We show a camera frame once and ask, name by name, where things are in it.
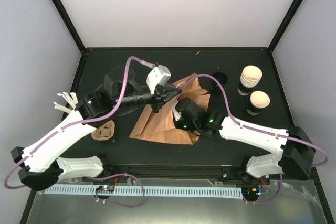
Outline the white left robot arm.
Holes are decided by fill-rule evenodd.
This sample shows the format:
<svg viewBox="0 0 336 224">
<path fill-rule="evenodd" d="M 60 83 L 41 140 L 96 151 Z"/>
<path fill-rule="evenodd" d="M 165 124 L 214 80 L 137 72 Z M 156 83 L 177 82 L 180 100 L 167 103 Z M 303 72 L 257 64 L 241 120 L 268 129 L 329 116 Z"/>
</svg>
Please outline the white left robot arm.
<svg viewBox="0 0 336 224">
<path fill-rule="evenodd" d="M 49 188 L 55 183 L 78 177 L 96 177 L 108 181 L 112 167 L 102 154 L 85 158 L 62 158 L 61 155 L 77 141 L 102 127 L 111 118 L 94 121 L 108 114 L 120 102 L 117 116 L 134 111 L 142 105 L 159 110 L 182 92 L 180 87 L 169 84 L 171 76 L 167 67 L 155 66 L 147 75 L 146 84 L 135 81 L 135 72 L 129 69 L 124 80 L 124 68 L 117 66 L 104 76 L 104 82 L 95 92 L 86 95 L 75 104 L 66 118 L 35 144 L 11 151 L 12 158 L 21 169 L 21 183 L 35 191 Z"/>
</svg>

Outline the brown cardboard cup carrier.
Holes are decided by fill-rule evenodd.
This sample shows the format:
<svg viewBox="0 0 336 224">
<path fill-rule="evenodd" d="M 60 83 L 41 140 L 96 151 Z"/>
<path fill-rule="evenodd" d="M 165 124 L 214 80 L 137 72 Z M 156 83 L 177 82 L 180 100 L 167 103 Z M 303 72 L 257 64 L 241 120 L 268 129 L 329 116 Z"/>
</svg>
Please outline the brown cardboard cup carrier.
<svg viewBox="0 0 336 224">
<path fill-rule="evenodd" d="M 91 137 L 96 141 L 106 141 L 114 136 L 115 122 L 110 120 L 91 133 Z"/>
</svg>

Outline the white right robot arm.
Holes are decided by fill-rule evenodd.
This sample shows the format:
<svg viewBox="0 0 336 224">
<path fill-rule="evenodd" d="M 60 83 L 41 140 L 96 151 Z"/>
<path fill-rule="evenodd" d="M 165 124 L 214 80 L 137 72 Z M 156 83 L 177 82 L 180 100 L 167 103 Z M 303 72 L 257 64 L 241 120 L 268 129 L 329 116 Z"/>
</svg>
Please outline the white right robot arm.
<svg viewBox="0 0 336 224">
<path fill-rule="evenodd" d="M 310 176 L 316 152 L 300 127 L 273 129 L 231 118 L 218 111 L 207 112 L 188 97 L 174 101 L 172 113 L 177 129 L 205 138 L 219 134 L 223 139 L 266 150 L 266 155 L 244 159 L 238 176 L 245 184 L 272 174 L 286 174 L 297 180 L 307 180 Z"/>
</svg>

